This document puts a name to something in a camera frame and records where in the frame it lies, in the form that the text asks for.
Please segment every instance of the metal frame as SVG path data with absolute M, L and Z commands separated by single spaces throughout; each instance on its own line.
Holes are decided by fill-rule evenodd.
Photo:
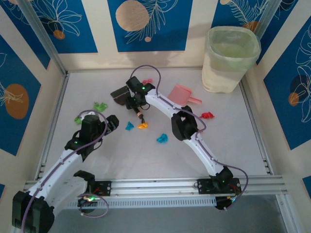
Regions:
M 63 103 L 65 91 L 66 91 L 66 88 L 67 88 L 68 80 L 69 80 L 69 75 L 66 75 L 64 80 L 63 80 L 63 84 L 62 84 L 62 87 L 60 89 L 60 92 L 59 92 L 59 95 L 58 95 L 58 98 L 57 98 L 55 110 L 54 110 L 54 113 L 53 113 L 52 122 L 51 122 L 50 127 L 49 127 L 49 133 L 47 135 L 47 139 L 46 139 L 43 151 L 42 151 L 41 156 L 40 156 L 40 160 L 39 160 L 39 163 L 38 163 L 38 167 L 37 167 L 37 170 L 36 170 L 36 173 L 35 173 L 34 180 L 38 180 L 38 179 L 42 178 L 42 176 L 43 176 L 45 163 L 47 161 L 48 154 L 49 154 L 49 151 L 50 151 L 50 147 L 51 147 L 51 144 L 52 144 L 52 139 L 53 139 L 53 135 L 54 135 L 54 132 L 55 132 L 55 128 L 56 128 L 58 116 L 59 116 L 59 113 L 60 113 L 60 109 L 62 107 L 62 103 Z
M 50 132 L 47 138 L 47 143 L 44 147 L 40 164 L 37 169 L 36 178 L 43 175 L 45 162 L 50 150 L 52 137 L 55 131 L 57 118 L 61 109 L 61 104 L 64 98 L 65 90 L 67 87 L 69 77 L 66 77 L 57 101 L 54 118 L 50 127 Z M 287 192 L 286 184 L 280 175 L 274 175 L 275 170 L 269 158 L 269 152 L 265 147 L 264 139 L 261 136 L 260 124 L 258 121 L 255 102 L 252 98 L 248 83 L 244 77 L 240 83 L 241 92 L 245 101 L 246 108 L 253 126 L 253 130 L 258 142 L 263 163 L 268 168 L 267 173 L 270 175 L 265 176 L 250 176 L 249 186 L 244 195 L 276 195 L 279 207 L 286 224 L 288 232 L 303 232 L 302 225 L 297 218 L 294 204 L 290 201 Z M 241 185 L 245 184 L 245 177 L 238 177 Z M 108 198 L 112 205 L 117 208 L 118 205 L 122 208 L 144 208 L 145 202 L 141 204 L 131 205 L 133 201 L 155 201 L 159 198 L 162 200 L 197 200 L 198 198 L 205 197 L 211 199 L 213 195 L 199 195 L 198 189 L 194 187 L 194 183 L 199 178 L 180 178 L 180 179 L 136 179 L 136 180 L 112 180 L 111 197 Z M 25 184 L 25 190 L 34 185 L 36 181 L 28 181 Z M 76 200 L 72 201 L 67 208 L 76 208 Z
M 55 62 L 59 71 L 66 75 L 67 71 L 63 62 L 61 61 L 60 57 L 58 56 L 58 52 L 52 43 L 49 35 L 45 31 L 40 19 L 38 18 L 35 10 L 29 3 L 29 1 L 25 0 L 16 0 L 18 7 L 21 9 L 22 13 L 24 14 L 25 18 L 27 19 L 28 23 L 30 24 L 32 30 L 34 31 L 35 35 L 38 37 L 40 43 L 42 44 L 43 48 L 46 50 L 50 58 Z
M 267 8 L 262 13 L 262 16 L 260 17 L 259 24 L 255 28 L 254 34 L 258 37 L 259 40 L 261 40 L 263 34 L 267 30 L 274 14 L 276 13 L 278 7 L 280 6 L 282 0 L 267 0 L 268 5 Z
M 267 164 L 267 168 L 268 168 L 268 174 L 275 174 L 275 169 L 273 167 L 273 164 L 271 163 L 271 160 L 268 156 L 269 152 L 267 151 L 267 148 L 265 146 L 265 142 L 263 137 L 261 136 L 261 127 L 258 121 L 258 113 L 256 111 L 256 106 L 255 106 L 255 102 L 254 99 L 252 97 L 252 93 L 251 90 L 249 88 L 246 76 L 244 76 L 240 82 L 240 89 L 244 98 L 244 102 L 245 102 L 245 106 L 246 109 L 248 111 L 248 115 L 249 118 L 251 120 L 251 124 L 255 133 L 255 137 L 258 143 L 258 147 L 262 156 L 262 159 L 264 161 L 264 163 Z
M 246 183 L 246 178 L 241 176 L 241 186 Z M 125 179 L 110 180 L 111 197 L 115 198 L 180 198 L 203 196 L 198 192 L 195 183 L 199 178 L 176 179 Z M 36 184 L 37 181 L 28 181 L 24 190 Z M 282 176 L 264 175 L 250 176 L 244 195 L 276 195 L 287 194 L 286 185 Z M 228 196 L 228 194 L 205 195 L 206 197 Z

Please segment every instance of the blue toy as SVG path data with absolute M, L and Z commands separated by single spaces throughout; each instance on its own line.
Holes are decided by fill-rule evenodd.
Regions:
M 128 122 L 125 129 L 130 131 L 132 128 L 134 128 L 134 125 L 131 122 Z
M 167 135 L 166 135 L 165 133 L 163 133 L 163 134 L 161 135 L 161 137 L 159 137 L 159 138 L 157 139 L 157 142 L 159 142 L 159 143 L 165 143 L 165 142 L 167 142 L 168 139 L 169 139 L 169 138 L 167 137 Z

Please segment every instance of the dustpan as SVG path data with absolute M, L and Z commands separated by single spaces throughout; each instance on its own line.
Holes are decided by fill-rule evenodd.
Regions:
M 176 104 L 185 106 L 187 102 L 201 104 L 202 101 L 191 96 L 192 90 L 186 86 L 176 84 L 168 98 Z

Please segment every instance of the plastic bin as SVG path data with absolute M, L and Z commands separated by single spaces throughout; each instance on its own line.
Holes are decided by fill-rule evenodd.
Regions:
M 202 70 L 205 90 L 232 92 L 260 52 L 260 42 L 249 29 L 227 26 L 210 29 Z

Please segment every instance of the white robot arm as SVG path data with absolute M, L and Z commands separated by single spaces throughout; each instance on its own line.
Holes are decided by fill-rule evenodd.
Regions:
M 175 104 L 159 93 L 152 84 L 143 85 L 135 76 L 126 82 L 125 87 L 120 88 L 111 95 L 116 97 L 123 95 L 126 108 L 134 109 L 142 121 L 144 121 L 143 114 L 139 111 L 139 107 L 150 104 L 162 111 L 171 118 L 174 136 L 190 146 L 205 165 L 214 186 L 221 190 L 231 182 L 233 178 L 231 171 L 227 166 L 218 162 L 215 155 L 202 140 L 195 115 L 189 106 L 182 107 Z
M 55 165 L 28 192 L 17 192 L 13 198 L 12 225 L 27 232 L 48 232 L 55 217 L 70 201 L 86 192 L 93 193 L 95 176 L 81 171 L 83 161 L 94 151 L 95 142 L 114 131 L 119 120 L 115 115 L 100 122 L 95 112 L 80 116 L 81 130 L 66 144 Z
M 172 118 L 174 114 L 178 114 L 179 110 L 182 106 L 170 101 L 167 97 L 162 95 L 161 93 L 156 94 L 156 90 L 152 89 L 148 92 L 146 95 L 146 101 L 150 105 L 156 107 L 161 112 L 163 112 L 165 115 L 167 115 L 169 118 Z M 208 173 L 210 176 L 216 176 L 217 173 L 220 173 L 223 170 L 223 166 L 216 163 L 214 160 L 216 160 L 213 153 L 210 151 L 210 149 L 207 147 L 205 142 L 203 141 L 201 134 L 193 134 L 191 136 L 191 139 L 183 140 L 188 146 L 191 147 L 191 149 L 195 152 L 195 154 L 199 157 L 199 159 L 202 161 L 204 166 L 206 167 Z M 209 154 L 212 156 L 212 159 L 206 154 L 204 151 L 204 148 L 201 146 L 203 145 L 204 148 L 206 148 L 209 152 Z

